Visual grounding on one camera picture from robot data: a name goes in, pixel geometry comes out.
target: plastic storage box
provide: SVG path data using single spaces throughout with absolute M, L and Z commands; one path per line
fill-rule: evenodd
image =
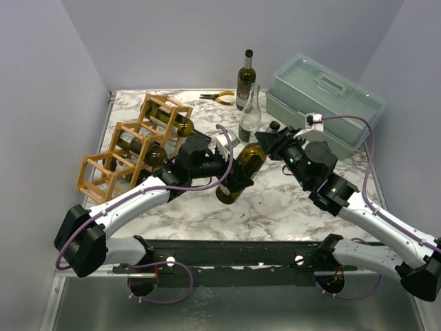
M 267 91 L 267 111 L 287 126 L 304 128 L 305 114 L 352 114 L 375 126 L 387 102 L 358 84 L 302 54 L 276 71 Z M 314 140 L 326 141 L 332 152 L 346 159 L 365 141 L 367 126 L 356 119 L 330 119 Z

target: wine rack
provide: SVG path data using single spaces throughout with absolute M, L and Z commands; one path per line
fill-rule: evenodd
M 156 123 L 153 121 L 146 121 L 145 119 L 145 113 L 151 102 L 163 106 L 170 111 L 170 121 L 168 122 L 166 129 L 161 132 L 158 131 Z M 134 188 L 140 171 L 144 169 L 149 172 L 155 171 L 150 165 L 144 163 L 145 154 L 147 153 L 149 144 L 158 142 L 160 143 L 160 146 L 165 149 L 168 141 L 176 139 L 174 142 L 174 149 L 168 154 L 168 158 L 171 159 L 178 154 L 182 139 L 172 132 L 172 124 L 179 112 L 185 113 L 185 116 L 189 118 L 192 114 L 192 110 L 192 107 L 184 106 L 182 103 L 171 99 L 168 95 L 151 95 L 147 93 L 141 106 L 138 121 L 131 123 L 118 122 L 112 135 L 109 150 L 104 153 L 85 155 L 83 157 L 83 162 L 81 163 L 78 179 L 76 181 L 76 190 L 82 192 L 97 203 L 104 203 L 112 200 L 115 197 L 115 194 L 123 194 L 127 192 L 127 190 Z M 141 129 L 144 129 L 144 131 L 147 132 L 147 135 L 142 135 L 140 133 Z M 142 148 L 139 154 L 130 150 L 117 149 L 116 143 L 123 131 L 128 132 L 142 141 Z M 122 170 L 111 171 L 110 164 L 112 158 L 124 163 L 127 167 Z M 96 170 L 101 172 L 101 177 L 99 179 L 93 179 L 91 181 L 85 180 L 88 168 L 90 167 L 92 167 L 92 174 L 94 174 Z M 117 185 L 118 178 L 125 177 L 129 174 L 132 175 L 132 178 L 128 189 Z

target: gray wall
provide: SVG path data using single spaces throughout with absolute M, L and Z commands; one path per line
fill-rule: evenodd
M 303 52 L 359 80 L 402 0 L 62 0 L 109 89 L 233 88 Z
M 389 100 L 376 128 L 375 160 L 387 205 L 435 237 L 441 237 L 440 15 L 439 0 L 406 0 L 361 79 Z
M 2 1 L 0 31 L 0 329 L 38 330 L 52 242 L 108 97 L 59 0 Z

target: marble tabletop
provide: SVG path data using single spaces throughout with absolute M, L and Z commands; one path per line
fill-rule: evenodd
M 237 132 L 240 112 L 235 106 L 222 106 L 215 101 L 200 100 L 199 94 L 212 90 L 137 90 L 118 91 L 110 120 L 107 124 L 102 152 L 107 152 L 116 122 L 137 121 L 145 93 L 168 94 L 171 98 L 192 106 L 191 119 L 197 130 L 213 137 L 215 123 Z M 266 113 L 266 98 L 260 93 L 263 111 L 261 130 L 274 118 Z M 235 148 L 240 152 L 243 145 Z M 139 234 L 146 239 L 196 240 L 266 240 L 266 241 L 321 241 L 328 234 L 375 240 L 359 227 L 339 217 L 321 211 L 307 198 L 295 178 L 282 173 L 283 163 L 267 160 L 254 177 L 255 184 L 247 188 L 236 203 L 224 205 L 214 195 L 214 188 L 201 192 L 186 192 L 179 198 L 137 217 L 121 228 L 115 237 Z M 359 188 L 367 166 L 364 147 L 348 159 L 339 161 L 336 172 Z M 207 180 L 199 179 L 193 185 Z M 378 202 L 373 179 L 368 184 L 368 195 Z M 86 206 L 94 205 L 88 199 Z

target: robotic arm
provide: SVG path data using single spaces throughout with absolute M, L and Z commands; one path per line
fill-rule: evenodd
M 423 242 L 435 243 L 440 248 L 439 241 L 413 229 L 377 205 L 376 211 L 369 209 L 357 187 L 333 172 L 337 158 L 325 142 L 312 142 L 303 149 L 305 138 L 322 130 L 322 127 L 321 115 L 315 114 L 308 117 L 307 128 L 304 130 L 287 127 L 276 133 L 257 132 L 256 138 L 271 160 L 284 161 L 287 164 L 303 189 L 311 192 L 309 198 L 316 206 L 360 226 L 387 247 L 361 245 L 330 234 L 320 245 L 309 244 L 305 250 L 305 255 L 308 256 L 305 257 L 304 267 L 308 267 L 306 271 L 330 271 L 339 265 L 354 265 L 400 280 L 411 294 L 423 300 L 434 301 L 441 286 L 441 254 L 407 236 L 379 214 L 387 215 L 399 226 L 418 234 Z M 58 268 L 67 269 L 59 266 L 63 257 L 79 277 L 86 277 L 102 265 L 143 265 L 164 261 L 163 254 L 158 253 L 150 244 L 152 241 L 149 243 L 140 236 L 115 239 L 112 235 L 138 215 L 175 199 L 186 190 L 197 190 L 191 188 L 193 179 L 218 177 L 219 181 L 212 184 L 212 187 L 223 183 L 228 185 L 230 192 L 238 192 L 253 185 L 254 182 L 242 173 L 240 161 L 234 160 L 232 154 L 228 156 L 228 150 L 232 151 L 233 147 L 231 137 L 231 134 L 225 136 L 224 131 L 224 135 L 216 138 L 216 150 L 212 152 L 208 149 L 208 140 L 197 135 L 190 136 L 181 146 L 174 162 L 157 170 L 141 185 L 90 210 L 84 210 L 80 205 L 72 207 L 54 241 L 60 252 Z M 292 249 L 290 245 L 283 243 L 277 254 L 281 250 L 284 252 Z M 219 252 L 226 251 L 228 249 L 224 247 Z M 222 267 L 218 270 L 228 269 L 229 272 L 233 265 L 253 266 L 260 260 L 281 266 L 277 272 L 286 269 L 305 271 L 301 268 L 301 263 L 290 261 L 292 253 L 289 253 L 289 259 L 273 256 L 265 259 L 262 257 L 272 252 L 265 247 L 264 254 L 259 255 L 259 260 L 256 260 L 252 257 L 255 251 L 240 248 L 234 254 L 246 253 L 248 255 L 245 258 L 229 257 L 225 261 L 224 253 L 220 253 L 217 263 L 218 255 L 211 249 L 210 258 L 213 261 L 210 262 Z M 196 260 L 196 265 L 207 262 L 207 259 Z M 265 280 L 265 285 L 275 285 L 268 282 L 274 282 L 275 276 L 276 274 L 272 274 L 270 278 L 263 279 L 260 275 L 259 278 Z M 280 279 L 278 283 L 284 284 L 286 281 Z

